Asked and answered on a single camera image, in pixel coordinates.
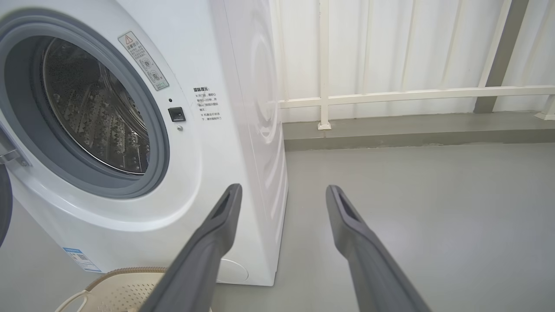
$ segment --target warning sticker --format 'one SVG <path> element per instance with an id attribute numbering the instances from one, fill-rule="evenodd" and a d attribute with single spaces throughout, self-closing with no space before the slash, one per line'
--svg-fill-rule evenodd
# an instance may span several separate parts
<path id="1" fill-rule="evenodd" d="M 102 272 L 81 252 L 81 250 L 73 248 L 64 248 L 64 250 L 81 266 L 81 268 L 83 268 L 83 270 L 89 272 Z"/>
<path id="2" fill-rule="evenodd" d="M 193 92 L 201 120 L 210 122 L 221 120 L 220 104 L 216 93 L 208 87 L 193 88 Z"/>
<path id="3" fill-rule="evenodd" d="M 133 32 L 126 33 L 125 35 L 119 37 L 118 40 L 125 47 L 127 52 L 129 52 L 129 54 L 131 54 L 131 56 L 135 59 L 137 64 L 139 64 L 143 72 L 148 76 L 148 79 L 156 91 L 170 86 L 170 84 L 166 81 L 166 78 L 164 78 L 164 75 L 162 75 L 160 68 L 158 68 L 156 63 L 154 63 L 150 54 L 148 54 L 147 50 L 139 42 L 137 37 L 135 37 Z"/>

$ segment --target warning label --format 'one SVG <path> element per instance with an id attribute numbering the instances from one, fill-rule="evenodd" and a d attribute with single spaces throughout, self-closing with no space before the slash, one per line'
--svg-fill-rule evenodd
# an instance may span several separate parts
<path id="1" fill-rule="evenodd" d="M 162 75 L 160 68 L 158 68 L 156 63 L 154 63 L 150 54 L 148 54 L 147 50 L 143 47 L 139 40 L 137 40 L 137 37 L 135 37 L 133 32 L 126 33 L 125 35 L 119 37 L 118 40 L 125 47 L 127 52 L 129 52 L 129 54 L 131 54 L 131 56 L 135 59 L 137 64 L 139 64 L 143 72 L 148 76 L 148 79 L 156 91 L 170 86 L 170 84 L 166 81 L 166 78 L 164 78 L 164 75 Z"/>

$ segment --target washing machine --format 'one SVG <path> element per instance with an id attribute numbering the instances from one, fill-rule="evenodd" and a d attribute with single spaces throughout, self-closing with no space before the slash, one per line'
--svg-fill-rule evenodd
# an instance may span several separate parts
<path id="1" fill-rule="evenodd" d="M 287 171 L 267 0 L 3 0 L 0 14 L 15 205 L 105 273 L 168 266 L 240 183 L 218 281 L 273 285 Z"/>

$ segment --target blue label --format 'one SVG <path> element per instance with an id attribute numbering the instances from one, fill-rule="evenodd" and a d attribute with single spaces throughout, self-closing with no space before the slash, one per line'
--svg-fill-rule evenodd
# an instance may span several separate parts
<path id="1" fill-rule="evenodd" d="M 73 258 L 73 260 L 75 260 L 75 262 L 77 262 L 77 264 L 79 264 L 79 266 L 81 266 L 81 268 L 83 268 L 83 270 L 89 272 L 102 272 L 96 265 L 94 265 L 94 263 L 92 263 L 92 261 L 89 260 L 89 258 L 87 258 L 87 256 L 81 252 L 81 250 L 65 247 L 62 248 Z"/>

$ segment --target stainless steel drum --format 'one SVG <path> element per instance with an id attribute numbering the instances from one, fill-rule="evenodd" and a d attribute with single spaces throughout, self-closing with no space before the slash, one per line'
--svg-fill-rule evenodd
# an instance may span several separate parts
<path id="1" fill-rule="evenodd" d="M 141 113 L 101 62 L 53 39 L 43 53 L 42 83 L 59 124 L 81 148 L 121 172 L 145 173 L 150 149 Z"/>

